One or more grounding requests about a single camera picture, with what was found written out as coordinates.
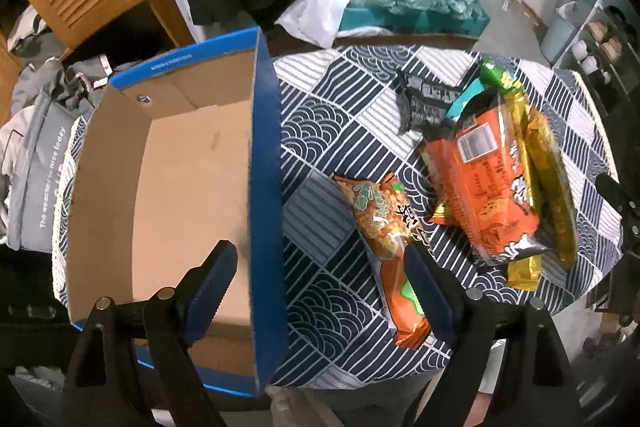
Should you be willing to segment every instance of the box flap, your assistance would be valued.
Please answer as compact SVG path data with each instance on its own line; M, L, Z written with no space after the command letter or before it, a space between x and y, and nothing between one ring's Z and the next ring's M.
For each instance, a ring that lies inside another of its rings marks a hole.
M66 286L72 321L105 295L132 299L131 244L138 173L151 119L113 87L86 131L68 222Z

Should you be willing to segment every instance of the tablecloth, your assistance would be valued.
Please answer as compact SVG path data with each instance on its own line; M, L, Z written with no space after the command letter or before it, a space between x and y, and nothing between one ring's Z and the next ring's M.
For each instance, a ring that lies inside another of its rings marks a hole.
M374 381L443 368L447 346L419 349L392 341L365 244L334 173L379 181L396 172L416 213L436 204L416 153L420 135L399 134L396 72L463 86L478 76L479 54L426 46L350 46L274 62L282 87L282 174L289 354L275 385L355 389ZM622 256L620 216L596 192L600 172L617 178L602 122L581 77L535 62L492 57L520 80L546 115L562 149L577 209L578 259L565 272L545 255L535 295L552 314L593 288ZM474 264L461 229L423 222L441 266L465 287L523 303L532 293L504 286L504 269Z

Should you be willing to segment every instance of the floor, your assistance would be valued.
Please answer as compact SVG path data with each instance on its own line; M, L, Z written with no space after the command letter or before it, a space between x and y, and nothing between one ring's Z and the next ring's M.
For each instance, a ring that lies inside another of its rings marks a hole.
M504 0L481 0L482 8L491 17L474 51L533 60L548 66L548 60L540 52L540 44L529 19L516 0L510 0L502 9Z

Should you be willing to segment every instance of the cardboard box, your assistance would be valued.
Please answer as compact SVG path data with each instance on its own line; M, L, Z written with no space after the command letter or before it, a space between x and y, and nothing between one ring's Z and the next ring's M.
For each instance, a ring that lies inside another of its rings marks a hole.
M114 76L70 208L71 320L101 296L140 301L177 285L228 239L238 272L190 354L209 387L260 394L287 352L280 184L280 87L258 28Z

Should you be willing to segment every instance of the orange snack bag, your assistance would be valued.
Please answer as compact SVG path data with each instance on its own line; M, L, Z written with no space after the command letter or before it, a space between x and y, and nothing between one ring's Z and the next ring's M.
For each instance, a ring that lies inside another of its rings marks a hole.
M420 347L431 327L404 274L404 247L421 241L424 230L398 177L390 173L381 183L334 176L361 236L369 245L369 260L380 291L394 342L400 347Z
M495 89L473 97L444 139L421 149L438 199L447 200L471 244L490 265L549 250L535 233L511 115Z

